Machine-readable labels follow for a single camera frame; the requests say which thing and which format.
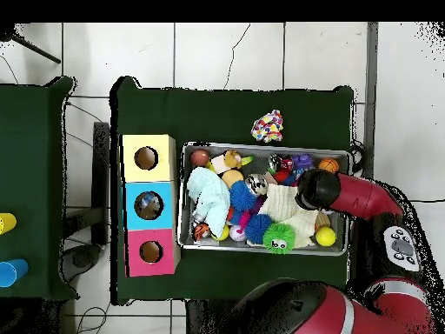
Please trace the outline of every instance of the metal tray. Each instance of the metal tray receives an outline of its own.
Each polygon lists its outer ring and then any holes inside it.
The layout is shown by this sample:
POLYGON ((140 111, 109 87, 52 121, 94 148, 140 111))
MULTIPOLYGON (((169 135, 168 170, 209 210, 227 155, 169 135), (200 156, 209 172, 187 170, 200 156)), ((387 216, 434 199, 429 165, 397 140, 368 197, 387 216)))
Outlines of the metal tray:
MULTIPOLYGON (((352 156, 347 151, 341 150, 310 150, 310 149, 291 149, 286 147, 273 146, 254 146, 254 145, 240 145, 240 144, 206 144, 188 142, 183 145, 181 153, 181 187, 179 192, 178 203, 178 221, 177 221, 177 241, 184 249, 195 250, 216 250, 216 251, 247 251, 247 252, 268 252, 263 247, 249 246, 246 242, 235 242, 230 237, 224 241, 217 242, 208 240, 215 244, 194 244, 193 238, 189 234, 190 218, 195 204, 186 193, 186 183, 189 179, 189 174, 193 170, 193 166, 189 160, 190 154, 194 150, 205 149, 211 157, 216 157, 223 154, 226 150, 236 150, 242 157, 253 155, 254 160, 244 165, 241 172, 244 177, 251 173, 264 173, 269 167, 269 155, 273 153, 298 155, 307 153, 316 160, 324 157, 333 157, 340 166, 340 172, 352 174, 352 156)), ((349 219, 343 214, 334 212, 329 215, 331 228, 336 233, 336 241, 330 247, 322 247, 315 243, 315 245, 308 245, 299 249, 293 249, 289 254, 302 255, 319 255, 319 256, 340 256, 346 249, 349 242, 349 219)))

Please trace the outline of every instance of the shape sorter box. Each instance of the shape sorter box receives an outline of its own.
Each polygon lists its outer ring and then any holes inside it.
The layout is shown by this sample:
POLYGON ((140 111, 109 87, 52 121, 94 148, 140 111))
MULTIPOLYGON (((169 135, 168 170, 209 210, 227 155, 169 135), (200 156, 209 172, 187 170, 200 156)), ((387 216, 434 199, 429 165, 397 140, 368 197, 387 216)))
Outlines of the shape sorter box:
POLYGON ((173 229, 168 230, 129 230, 126 234, 128 255, 125 260, 126 277, 149 277, 174 274, 181 258, 181 251, 176 243, 173 229), (159 259, 148 263, 143 259, 142 247, 147 242, 159 246, 159 259))
POLYGON ((124 182, 168 182, 176 178, 176 143, 169 135, 121 135, 120 149, 124 182), (138 152, 145 148, 154 161, 150 169, 137 163, 138 152))
POLYGON ((176 223, 176 187, 175 182, 126 183, 124 186, 124 227, 127 230, 162 230, 171 229, 176 223), (136 199, 144 192, 154 192, 160 203, 157 217, 145 220, 135 210, 136 199))

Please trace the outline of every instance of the round hole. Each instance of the round hole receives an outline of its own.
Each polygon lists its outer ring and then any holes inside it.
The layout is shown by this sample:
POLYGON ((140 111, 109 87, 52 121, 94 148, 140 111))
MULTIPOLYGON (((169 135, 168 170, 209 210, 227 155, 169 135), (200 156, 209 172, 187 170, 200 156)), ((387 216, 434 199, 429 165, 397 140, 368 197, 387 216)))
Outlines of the round hole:
POLYGON ((163 200, 153 192, 143 192, 135 201, 135 212, 143 220, 155 220, 163 212, 163 200))
POLYGON ((149 146, 141 147, 135 154, 135 163, 142 170, 152 170, 157 166, 157 152, 149 146))
POLYGON ((139 255, 145 263, 157 263, 163 256, 163 248, 156 241, 148 241, 141 244, 139 255))

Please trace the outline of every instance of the yellow box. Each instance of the yellow box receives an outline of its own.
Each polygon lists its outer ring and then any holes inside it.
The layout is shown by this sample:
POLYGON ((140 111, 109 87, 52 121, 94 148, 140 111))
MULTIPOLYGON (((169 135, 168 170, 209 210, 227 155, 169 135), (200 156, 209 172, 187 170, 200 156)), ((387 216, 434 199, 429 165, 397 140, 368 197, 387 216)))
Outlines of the yellow box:
POLYGON ((169 182, 176 177, 176 143, 169 135, 122 135, 125 182, 169 182))

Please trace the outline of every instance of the green table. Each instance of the green table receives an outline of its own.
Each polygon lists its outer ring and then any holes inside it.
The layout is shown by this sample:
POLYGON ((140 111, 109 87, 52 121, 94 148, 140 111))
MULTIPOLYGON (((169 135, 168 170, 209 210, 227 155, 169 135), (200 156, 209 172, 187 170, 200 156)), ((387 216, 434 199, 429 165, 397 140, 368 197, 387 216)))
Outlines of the green table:
POLYGON ((71 299, 59 276, 63 242, 63 101, 73 80, 0 85, 0 212, 17 218, 0 235, 0 260, 24 258, 28 273, 0 297, 71 299))
POLYGON ((110 92, 112 298, 119 304, 135 299, 238 299, 257 285, 277 277, 319 280, 343 287, 347 252, 339 257, 255 252, 182 250, 176 273, 125 277, 123 270, 122 184, 117 172, 117 137, 122 134, 169 134, 176 152, 188 141, 256 144, 253 122, 278 109, 283 115, 283 141, 269 145, 330 150, 349 149, 353 91, 248 90, 196 91, 141 89, 121 77, 110 92))

